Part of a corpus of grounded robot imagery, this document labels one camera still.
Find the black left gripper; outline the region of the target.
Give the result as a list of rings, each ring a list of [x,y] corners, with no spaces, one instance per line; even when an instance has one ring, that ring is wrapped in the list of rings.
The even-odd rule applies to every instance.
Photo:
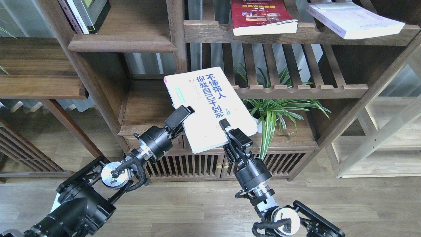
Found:
[[[140,147],[133,150],[133,156],[138,159],[151,159],[152,162],[160,160],[173,147],[172,140],[184,130],[185,119],[194,112],[191,106],[183,105],[164,121],[166,125],[163,128],[152,126],[142,135],[134,133]]]

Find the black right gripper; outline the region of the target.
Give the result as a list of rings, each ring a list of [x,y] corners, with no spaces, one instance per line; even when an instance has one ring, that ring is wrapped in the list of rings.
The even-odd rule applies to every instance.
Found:
[[[272,177],[266,165],[259,158],[254,158],[250,151],[253,141],[240,129],[231,129],[227,119],[219,121],[228,144],[223,145],[229,163],[237,166],[235,177],[241,186],[236,198],[258,198],[269,191],[266,182]]]

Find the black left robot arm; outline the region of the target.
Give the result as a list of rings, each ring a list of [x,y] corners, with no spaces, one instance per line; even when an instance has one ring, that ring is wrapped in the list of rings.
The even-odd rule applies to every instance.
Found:
[[[147,162],[160,160],[183,131],[183,122],[194,113],[181,105],[165,120],[165,126],[152,126],[134,136],[140,147],[120,162],[100,156],[65,180],[58,188],[59,206],[24,233],[9,230],[3,237],[84,237],[95,234],[116,208],[114,203],[126,192],[148,185]]]

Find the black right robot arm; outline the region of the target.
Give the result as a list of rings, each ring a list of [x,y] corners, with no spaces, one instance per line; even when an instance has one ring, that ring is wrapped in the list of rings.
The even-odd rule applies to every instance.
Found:
[[[240,129],[231,129],[230,123],[220,120],[228,143],[223,146],[229,163],[238,169],[235,176],[241,190],[236,198],[247,198],[254,206],[261,222],[255,222],[252,233],[256,237],[289,237],[296,234],[302,225],[308,237],[344,237],[344,232],[328,222],[300,201],[293,206],[279,206],[273,194],[275,191],[267,185],[272,177],[266,165],[259,158],[254,158],[250,151],[251,139]]]

